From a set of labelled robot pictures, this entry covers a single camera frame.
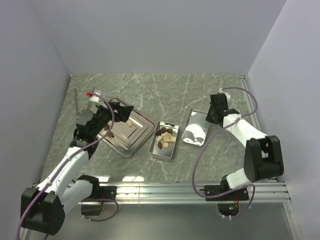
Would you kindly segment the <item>metal tin lid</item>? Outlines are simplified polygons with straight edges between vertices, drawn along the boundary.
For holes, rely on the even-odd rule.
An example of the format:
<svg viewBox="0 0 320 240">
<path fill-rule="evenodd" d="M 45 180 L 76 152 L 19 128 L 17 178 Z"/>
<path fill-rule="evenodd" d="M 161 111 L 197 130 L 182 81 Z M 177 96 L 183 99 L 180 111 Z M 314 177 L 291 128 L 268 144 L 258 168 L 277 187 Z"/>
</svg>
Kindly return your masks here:
<svg viewBox="0 0 320 240">
<path fill-rule="evenodd" d="M 207 112 L 192 109 L 189 113 L 181 140 L 184 143 L 202 147 L 205 143 L 210 123 Z"/>
</svg>

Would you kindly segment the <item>steel tongs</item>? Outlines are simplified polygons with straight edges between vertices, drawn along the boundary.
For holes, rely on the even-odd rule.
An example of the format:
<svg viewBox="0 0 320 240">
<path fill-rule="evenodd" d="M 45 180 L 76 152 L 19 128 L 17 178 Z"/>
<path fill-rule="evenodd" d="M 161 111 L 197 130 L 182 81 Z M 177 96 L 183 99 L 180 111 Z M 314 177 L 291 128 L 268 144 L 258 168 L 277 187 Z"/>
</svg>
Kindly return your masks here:
<svg viewBox="0 0 320 240">
<path fill-rule="evenodd" d="M 78 93 L 77 93 L 77 89 L 74 88 L 73 89 L 73 95 L 74 95 L 74 103 L 75 103 L 75 112 L 76 112 L 76 119 L 79 118 L 79 106 L 78 106 Z M 86 111 L 86 116 L 87 116 L 87 120 L 91 120 L 93 118 L 93 112 L 91 111 L 91 106 L 92 106 L 92 102 L 89 101 L 88 105 L 87 105 L 87 111 Z"/>
</svg>

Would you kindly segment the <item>dark round chocolate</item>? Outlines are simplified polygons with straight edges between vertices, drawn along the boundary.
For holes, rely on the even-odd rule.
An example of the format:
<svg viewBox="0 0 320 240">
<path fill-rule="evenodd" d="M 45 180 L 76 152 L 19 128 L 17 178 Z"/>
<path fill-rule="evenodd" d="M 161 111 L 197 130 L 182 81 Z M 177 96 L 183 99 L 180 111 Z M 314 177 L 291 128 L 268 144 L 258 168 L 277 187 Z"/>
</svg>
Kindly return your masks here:
<svg viewBox="0 0 320 240">
<path fill-rule="evenodd" d="M 172 133 L 173 133 L 173 130 L 172 130 L 171 128 L 168 128 L 168 129 L 166 130 L 166 132 L 169 133 L 169 134 L 172 134 Z"/>
</svg>

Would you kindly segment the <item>white round chocolate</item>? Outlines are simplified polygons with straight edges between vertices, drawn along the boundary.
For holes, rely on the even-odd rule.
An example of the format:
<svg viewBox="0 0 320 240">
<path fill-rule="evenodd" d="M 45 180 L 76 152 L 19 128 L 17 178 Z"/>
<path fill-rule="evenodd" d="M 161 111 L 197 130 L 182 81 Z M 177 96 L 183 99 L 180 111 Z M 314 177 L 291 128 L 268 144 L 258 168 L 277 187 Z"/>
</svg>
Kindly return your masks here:
<svg viewBox="0 0 320 240">
<path fill-rule="evenodd" d="M 159 135 L 159 136 L 156 138 L 156 141 L 157 141 L 157 142 L 164 141 L 164 142 L 169 143 L 169 142 L 171 141 L 171 136 L 172 136 L 171 133 L 165 132 L 165 133 L 163 133 L 162 135 Z"/>
</svg>

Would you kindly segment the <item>white square chocolate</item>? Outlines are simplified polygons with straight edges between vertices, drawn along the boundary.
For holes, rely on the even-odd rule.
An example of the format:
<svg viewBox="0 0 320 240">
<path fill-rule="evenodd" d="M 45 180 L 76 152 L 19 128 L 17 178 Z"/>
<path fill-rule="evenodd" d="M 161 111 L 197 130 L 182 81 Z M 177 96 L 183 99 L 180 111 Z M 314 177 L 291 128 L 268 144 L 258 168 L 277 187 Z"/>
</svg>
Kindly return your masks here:
<svg viewBox="0 0 320 240">
<path fill-rule="evenodd" d="M 175 143 L 176 142 L 176 137 L 175 136 L 171 136 L 170 137 L 170 142 Z"/>
</svg>

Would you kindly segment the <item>metal tin box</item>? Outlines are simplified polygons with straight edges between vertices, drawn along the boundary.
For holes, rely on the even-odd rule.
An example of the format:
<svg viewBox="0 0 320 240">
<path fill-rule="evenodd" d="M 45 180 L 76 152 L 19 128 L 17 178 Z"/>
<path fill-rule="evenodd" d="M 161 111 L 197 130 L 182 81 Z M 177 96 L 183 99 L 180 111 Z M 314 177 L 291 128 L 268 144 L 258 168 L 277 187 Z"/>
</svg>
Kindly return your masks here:
<svg viewBox="0 0 320 240">
<path fill-rule="evenodd" d="M 171 134 L 171 136 L 176 137 L 175 142 L 169 142 L 168 148 L 164 148 L 164 146 L 163 146 L 164 141 L 163 140 L 160 141 L 162 143 L 162 148 L 158 148 L 158 146 L 157 146 L 157 144 L 158 144 L 158 142 L 156 141 L 156 138 L 158 137 L 157 132 L 161 131 L 162 127 L 165 127 L 166 129 L 172 129 L 173 133 Z M 179 133 L 179 126 L 178 125 L 173 124 L 173 123 L 159 121 L 156 124 L 155 132 L 152 136 L 152 141 L 151 141 L 150 148 L 149 148 L 150 156 L 154 159 L 163 160 L 163 161 L 170 161 L 173 157 L 173 154 L 174 154 L 175 145 L 178 140 L 178 133 Z"/>
</svg>

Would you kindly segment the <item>brown oval chocolate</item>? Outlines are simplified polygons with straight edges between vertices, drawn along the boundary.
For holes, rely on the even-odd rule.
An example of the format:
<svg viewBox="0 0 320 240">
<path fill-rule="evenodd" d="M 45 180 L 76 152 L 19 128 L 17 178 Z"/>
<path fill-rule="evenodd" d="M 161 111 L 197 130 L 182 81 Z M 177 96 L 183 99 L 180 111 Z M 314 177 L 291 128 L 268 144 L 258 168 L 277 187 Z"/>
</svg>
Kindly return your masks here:
<svg viewBox="0 0 320 240">
<path fill-rule="evenodd" d="M 161 143 L 161 142 L 158 142 L 158 143 L 157 143 L 157 147 L 158 147 L 159 149 L 161 149 L 161 148 L 163 147 L 162 143 Z"/>
</svg>

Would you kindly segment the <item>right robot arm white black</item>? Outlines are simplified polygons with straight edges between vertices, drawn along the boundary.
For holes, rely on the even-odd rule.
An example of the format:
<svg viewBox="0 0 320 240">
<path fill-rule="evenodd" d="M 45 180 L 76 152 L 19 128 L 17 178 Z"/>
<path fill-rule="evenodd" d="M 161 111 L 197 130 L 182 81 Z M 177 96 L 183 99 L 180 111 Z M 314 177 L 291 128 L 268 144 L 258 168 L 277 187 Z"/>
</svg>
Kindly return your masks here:
<svg viewBox="0 0 320 240">
<path fill-rule="evenodd" d="M 231 200 L 242 186 L 283 175 L 284 163 L 280 139 L 275 135 L 259 131 L 237 110 L 229 108 L 224 93 L 210 96 L 206 121 L 224 128 L 245 147 L 243 167 L 224 176 L 220 182 L 220 194 L 224 199 Z"/>
</svg>

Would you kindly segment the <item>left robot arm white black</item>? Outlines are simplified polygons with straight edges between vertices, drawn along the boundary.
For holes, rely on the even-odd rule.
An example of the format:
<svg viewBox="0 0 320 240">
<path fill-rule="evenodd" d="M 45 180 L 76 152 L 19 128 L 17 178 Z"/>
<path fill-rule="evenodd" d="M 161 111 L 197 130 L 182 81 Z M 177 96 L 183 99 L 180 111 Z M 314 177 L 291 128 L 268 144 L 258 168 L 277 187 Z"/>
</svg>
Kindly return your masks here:
<svg viewBox="0 0 320 240">
<path fill-rule="evenodd" d="M 97 102 L 97 110 L 81 110 L 69 148 L 55 169 L 35 188 L 26 188 L 21 195 L 18 228 L 26 228 L 47 235 L 61 229 L 66 214 L 84 199 L 95 201 L 100 197 L 99 179 L 82 175 L 71 185 L 73 176 L 95 153 L 104 127 L 110 130 L 114 123 L 126 122 L 134 107 L 119 102 Z"/>
</svg>

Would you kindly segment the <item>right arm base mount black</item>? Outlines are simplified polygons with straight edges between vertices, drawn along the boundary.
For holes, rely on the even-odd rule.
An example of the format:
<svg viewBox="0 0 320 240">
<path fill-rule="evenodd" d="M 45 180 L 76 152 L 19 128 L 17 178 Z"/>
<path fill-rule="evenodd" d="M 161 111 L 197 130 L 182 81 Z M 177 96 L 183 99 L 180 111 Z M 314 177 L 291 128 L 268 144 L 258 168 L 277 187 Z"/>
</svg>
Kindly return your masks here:
<svg viewBox="0 0 320 240">
<path fill-rule="evenodd" d="M 229 219 L 237 216 L 240 211 L 240 202 L 241 201 L 249 201 L 249 193 L 247 188 L 242 188 L 240 190 L 231 192 L 221 197 L 217 198 L 208 198 L 210 196 L 218 195 L 222 193 L 222 188 L 218 185 L 205 185 L 204 186 L 204 194 L 206 196 L 205 200 L 209 201 L 216 201 L 217 202 L 217 209 L 218 213 L 221 216 L 227 217 Z"/>
</svg>

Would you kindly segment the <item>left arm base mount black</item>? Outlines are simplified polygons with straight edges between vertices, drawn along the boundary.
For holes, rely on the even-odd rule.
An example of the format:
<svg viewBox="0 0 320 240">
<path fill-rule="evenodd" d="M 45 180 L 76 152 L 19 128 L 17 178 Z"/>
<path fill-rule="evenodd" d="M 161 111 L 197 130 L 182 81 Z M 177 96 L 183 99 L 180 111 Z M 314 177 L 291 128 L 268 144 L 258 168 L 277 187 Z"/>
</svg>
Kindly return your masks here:
<svg viewBox="0 0 320 240">
<path fill-rule="evenodd" d="M 116 216 L 116 214 L 120 210 L 120 205 L 116 201 L 116 186 L 100 186 L 100 181 L 97 177 L 89 176 L 89 175 L 81 175 L 71 187 L 68 187 L 66 192 L 68 192 L 67 203 L 70 210 L 72 210 L 79 202 L 98 202 L 100 203 L 100 212 L 97 214 L 98 216 L 101 214 L 104 203 L 114 203 L 116 209 L 114 213 L 106 218 L 102 219 L 94 219 L 90 216 L 94 216 L 94 214 L 83 214 L 82 218 L 91 222 L 104 222 L 112 219 Z"/>
</svg>

